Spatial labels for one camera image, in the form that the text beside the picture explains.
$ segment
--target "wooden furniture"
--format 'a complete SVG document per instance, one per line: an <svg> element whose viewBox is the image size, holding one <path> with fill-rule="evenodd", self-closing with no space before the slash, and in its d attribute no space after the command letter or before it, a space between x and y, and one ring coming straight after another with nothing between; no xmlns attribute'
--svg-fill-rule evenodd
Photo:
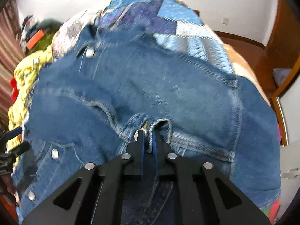
<svg viewBox="0 0 300 225"><path fill-rule="evenodd" d="M280 104L280 98L292 86L293 82L298 78L299 74L300 74L300 56L298 57L290 74L287 76L287 78L282 83L282 85L275 91L275 93L271 97L271 105L274 108L277 115L279 128L282 134L282 145L284 146L287 146L289 141L288 141L288 134L287 134L287 125Z"/></svg>
<svg viewBox="0 0 300 225"><path fill-rule="evenodd" d="M293 68L300 54L300 23L285 0L278 0L275 24L265 51L277 68Z"/></svg>

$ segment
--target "wooden door frame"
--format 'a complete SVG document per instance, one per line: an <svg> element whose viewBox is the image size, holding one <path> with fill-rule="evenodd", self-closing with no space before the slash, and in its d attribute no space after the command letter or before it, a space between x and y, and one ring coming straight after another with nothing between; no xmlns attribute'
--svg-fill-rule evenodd
<svg viewBox="0 0 300 225"><path fill-rule="evenodd" d="M282 145L287 146L289 144L287 126L284 120L284 114L280 104L280 98L286 93L286 91L292 86L294 81L298 78L300 74L300 56L298 57L292 71L289 73L287 78L271 96L271 105L276 112L279 128L282 134Z"/></svg>

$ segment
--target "denim jacket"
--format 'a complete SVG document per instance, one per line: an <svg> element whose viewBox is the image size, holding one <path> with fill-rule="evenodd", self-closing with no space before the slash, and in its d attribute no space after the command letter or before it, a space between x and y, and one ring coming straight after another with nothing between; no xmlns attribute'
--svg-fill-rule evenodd
<svg viewBox="0 0 300 225"><path fill-rule="evenodd" d="M248 79L163 49L143 28L88 25L70 52L39 73L24 126L31 149L13 176L22 216L85 163L125 152L142 126L148 152L159 128L175 153L212 162L260 209L278 198L276 116ZM159 208L145 205L144 224L170 194L170 185L156 184Z"/></svg>

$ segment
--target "blue quilt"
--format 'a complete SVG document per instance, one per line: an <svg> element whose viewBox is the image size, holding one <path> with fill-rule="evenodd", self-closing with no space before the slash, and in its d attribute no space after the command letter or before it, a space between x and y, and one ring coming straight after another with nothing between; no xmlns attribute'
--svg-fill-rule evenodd
<svg viewBox="0 0 300 225"><path fill-rule="evenodd" d="M209 61L226 73L234 72L223 46L179 0L112 0L94 24L112 30L143 25L165 49Z"/></svg>

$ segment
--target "yellow cloth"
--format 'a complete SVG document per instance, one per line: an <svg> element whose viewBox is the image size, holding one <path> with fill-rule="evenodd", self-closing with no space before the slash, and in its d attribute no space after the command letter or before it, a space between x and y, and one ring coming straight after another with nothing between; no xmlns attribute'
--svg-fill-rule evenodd
<svg viewBox="0 0 300 225"><path fill-rule="evenodd" d="M16 102L9 108L8 117L9 125L8 129L11 131L19 126L22 126L22 121L27 113L25 101L32 84L35 81L38 72L42 68L43 64L52 61L52 46L49 45L45 51L37 51L22 61L19 62L13 76L17 81L17 88L19 95ZM16 138L7 142L7 149L11 150L13 147L21 143L20 138Z"/></svg>

